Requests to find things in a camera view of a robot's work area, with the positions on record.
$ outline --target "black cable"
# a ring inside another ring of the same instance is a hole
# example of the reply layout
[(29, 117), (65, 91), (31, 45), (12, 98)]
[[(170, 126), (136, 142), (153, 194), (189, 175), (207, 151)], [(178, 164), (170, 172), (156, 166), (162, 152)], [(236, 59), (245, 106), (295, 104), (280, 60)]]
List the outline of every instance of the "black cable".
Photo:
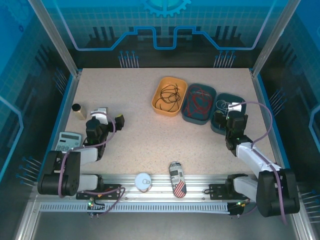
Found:
[(97, 203), (96, 202), (96, 198), (93, 199), (93, 202), (94, 202), (95, 205), (98, 205), (98, 206), (104, 206), (104, 207), (106, 206), (103, 203)]
[(203, 190), (203, 193), (204, 193), (204, 194), (210, 194), (210, 189), (205, 189), (205, 190)]
[(82, 146), (85, 145), (85, 141), (87, 140), (87, 138), (88, 138), (88, 137), (86, 137), (86, 138), (83, 140)]
[(172, 107), (169, 110), (167, 110), (167, 112), (170, 112), (175, 107), (175, 105), (177, 105), (177, 109), (179, 109), (178, 101), (181, 100), (181, 97), (180, 97), (178, 85), (171, 84), (162, 88), (160, 91), (160, 96), (154, 104), (155, 107), (157, 106), (157, 102), (159, 100), (162, 100), (165, 104), (173, 104)]

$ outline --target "calculator display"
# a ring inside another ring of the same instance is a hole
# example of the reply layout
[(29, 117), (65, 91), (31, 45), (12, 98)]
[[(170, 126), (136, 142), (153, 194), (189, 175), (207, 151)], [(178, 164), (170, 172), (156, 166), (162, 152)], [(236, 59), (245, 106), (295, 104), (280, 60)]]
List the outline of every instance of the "calculator display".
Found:
[(61, 134), (61, 137), (65, 139), (75, 139), (75, 140), (79, 139), (78, 136), (72, 136), (72, 135), (66, 135), (66, 134)]

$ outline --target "black bracket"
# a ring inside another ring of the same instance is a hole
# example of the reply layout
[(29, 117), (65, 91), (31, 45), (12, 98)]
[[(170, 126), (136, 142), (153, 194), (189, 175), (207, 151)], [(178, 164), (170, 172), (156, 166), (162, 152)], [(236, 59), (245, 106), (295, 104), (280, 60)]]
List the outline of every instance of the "black bracket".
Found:
[(247, 197), (237, 192), (229, 192), (226, 184), (209, 184), (210, 200), (245, 200)]
[[(95, 189), (90, 192), (95, 192), (95, 193), (107, 192), (107, 191), (111, 191), (113, 189), (118, 189), (120, 187), (121, 187), (121, 184), (104, 184), (102, 189)], [(89, 200), (91, 197), (96, 198), (96, 200), (118, 200), (118, 198), (120, 197), (120, 190), (119, 190), (119, 192), (115, 191), (113, 193), (101, 195), (100, 197), (97, 195), (81, 193), (81, 192), (78, 192), (75, 196), (75, 198), (77, 200)]]

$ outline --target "glass panel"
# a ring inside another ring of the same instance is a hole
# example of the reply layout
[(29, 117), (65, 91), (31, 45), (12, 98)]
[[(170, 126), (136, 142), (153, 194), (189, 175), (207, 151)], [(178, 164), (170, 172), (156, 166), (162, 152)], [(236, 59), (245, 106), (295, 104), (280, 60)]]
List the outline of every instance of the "glass panel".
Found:
[(250, 68), (287, 0), (43, 2), (79, 68)]
[(320, 219), (319, 11), (319, 1), (300, 2), (260, 73), (312, 222)]
[(27, 0), (0, 1), (0, 238), (15, 238), (69, 72)]

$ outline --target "metal frame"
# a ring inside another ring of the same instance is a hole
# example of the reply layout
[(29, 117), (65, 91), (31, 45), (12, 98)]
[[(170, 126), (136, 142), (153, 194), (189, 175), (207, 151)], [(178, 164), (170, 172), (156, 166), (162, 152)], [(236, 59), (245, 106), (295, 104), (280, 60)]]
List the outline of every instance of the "metal frame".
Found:
[(64, 61), (66, 67), (72, 74), (76, 77), (78, 75), (78, 68), (71, 57), (64, 41), (62, 40), (54, 22), (52, 21), (47, 9), (41, 0), (28, 0), (31, 7), (33, 8), (35, 14), (39, 18), (42, 26), (44, 27), (46, 33), (49, 35), (51, 41), (53, 42), (55, 48), (57, 49), (59, 55)]
[(252, 73), (257, 76), (263, 65), (266, 63), (269, 55), (277, 44), (279, 38), (283, 34), (288, 22), (290, 21), (292, 15), (295, 13), (301, 0), (288, 0), (288, 3), (284, 7), (279, 19), (277, 20), (270, 36), (268, 37), (262, 51), (260, 52), (253, 68)]
[[(254, 86), (258, 101), (264, 105), (266, 105), (266, 104), (268, 105), (269, 103), (266, 102), (266, 100), (263, 96), (262, 87), (259, 84), (258, 76), (251, 74), (251, 77), (252, 77), (252, 82), (253, 82), (253, 86)], [(261, 113), (262, 113), (262, 117), (263, 117), (265, 125), (269, 126), (270, 125), (270, 117), (269, 117), (267, 110), (264, 108), (261, 108)], [(277, 163), (280, 166), (284, 167), (285, 166), (284, 159), (283, 159), (283, 155), (281, 154), (280, 147), (279, 147), (279, 145), (280, 144), (282, 145), (282, 143), (278, 142), (274, 128), (272, 128), (272, 130), (270, 131), (268, 136), (269, 136), (271, 148), (272, 148), (272, 151), (274, 154), (274, 158), (276, 159)], [(295, 235), (296, 235), (297, 239), (299, 239), (299, 240), (316, 240), (316, 239), (318, 239), (316, 237), (316, 234), (315, 234), (312, 226), (311, 226), (305, 205), (304, 205), (301, 197), (300, 197), (300, 211), (296, 214), (291, 214), (289, 216), (289, 219), (295, 228)]]
[[(76, 64), (74, 63), (70, 53), (66, 45), (64, 44), (56, 26), (54, 25), (52, 19), (49, 16), (45, 6), (41, 2), (41, 0), (28, 0), (34, 9), (36, 15), (40, 19), (43, 27), (48, 33), (50, 39), (55, 45), (57, 51), (59, 52), (62, 60), (66, 64), (70, 73), (76, 77), (76, 80), (73, 81), (72, 86), (70, 87), (70, 91), (67, 95), (67, 100), (65, 102), (62, 116), (58, 122), (58, 131), (62, 131), (68, 121), (69, 110), (71, 108), (71, 104), (73, 102), (75, 92), (79, 82), (78, 69)], [(265, 103), (265, 99), (262, 94), (261, 86), (259, 85), (257, 76), (268, 59), (270, 53), (272, 52), (274, 46), (276, 45), (278, 39), (283, 33), (285, 27), (287, 26), (290, 18), (295, 12), (300, 0), (290, 0), (285, 6), (280, 18), (278, 19), (274, 29), (272, 30), (264, 48), (262, 49), (252, 72), (252, 81), (255, 87), (255, 91), (257, 94), (257, 98), (261, 103)], [(262, 110), (262, 116), (266, 125), (268, 126), (270, 120), (268, 119), (267, 113)], [(274, 131), (269, 135), (271, 147), (275, 155), (275, 159), (277, 159), (280, 165), (284, 165), (284, 160), (281, 155), (281, 151), (277, 142), (276, 134)], [(52, 145), (54, 145), (57, 141), (55, 137)], [(141, 193), (135, 187), (134, 183), (134, 175), (104, 175), (103, 178), (108, 183), (117, 183), (122, 184), (126, 187), (126, 194), (123, 197), (121, 204), (129, 205), (134, 203), (139, 203), (140, 205), (150, 205), (157, 203), (175, 203), (175, 204), (204, 204), (204, 203), (221, 203), (222, 201), (211, 201), (210, 196), (203, 193), (203, 190), (208, 188), (209, 184), (216, 183), (222, 184), (225, 182), (226, 175), (189, 175), (185, 176), (186, 183), (188, 185), (188, 194), (182, 198), (174, 197), (172, 193), (172, 185), (169, 176), (166, 175), (153, 175), (152, 176), (152, 188), (148, 193)], [(18, 233), (16, 235), (16, 240), (30, 240), (33, 237), (34, 230), (37, 225), (38, 216), (44, 208), (42, 208), (42, 204), (63, 204), (69, 203), (72, 204), (74, 202), (79, 203), (79, 200), (76, 200), (75, 197), (65, 197), (64, 199), (58, 198), (57, 196), (47, 196), (47, 195), (38, 195), (37, 188), (34, 187), (30, 196), (30, 200), (26, 206), (24, 211), (24, 215), (18, 229)], [(289, 216), (289, 220), (295, 226), (296, 236), (298, 239), (303, 240), (313, 240), (315, 238), (315, 234), (311, 227), (311, 223), (308, 219), (308, 215), (306, 209), (301, 203), (301, 210), (297, 214), (293, 214)]]

